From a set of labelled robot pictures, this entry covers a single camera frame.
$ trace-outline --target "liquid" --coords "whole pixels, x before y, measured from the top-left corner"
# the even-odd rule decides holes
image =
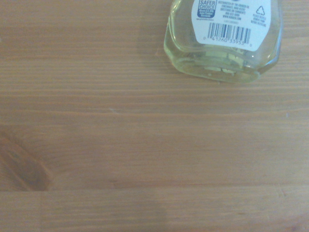
[[[197,42],[191,19],[194,0],[172,4],[164,50],[175,68],[209,79],[246,83],[256,80],[279,58],[282,13],[278,0],[271,1],[271,23],[267,36],[254,52]]]

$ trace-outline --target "clear plastic bottle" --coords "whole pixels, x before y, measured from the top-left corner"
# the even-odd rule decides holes
[[[164,49],[183,73],[245,83],[277,63],[282,28],[280,0],[174,0]]]

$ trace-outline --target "white label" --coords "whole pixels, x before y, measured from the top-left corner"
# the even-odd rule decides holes
[[[195,0],[192,24],[201,44],[256,51],[266,37],[271,0]]]

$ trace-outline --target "wooden surface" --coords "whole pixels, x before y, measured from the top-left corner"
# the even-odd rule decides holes
[[[309,2],[245,85],[172,67],[170,4],[0,2],[1,232],[309,231]]]

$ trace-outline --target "barcode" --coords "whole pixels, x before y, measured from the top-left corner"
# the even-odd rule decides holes
[[[249,43],[251,29],[241,28],[228,24],[210,23],[208,38],[220,37],[228,40],[238,40],[245,44]]]

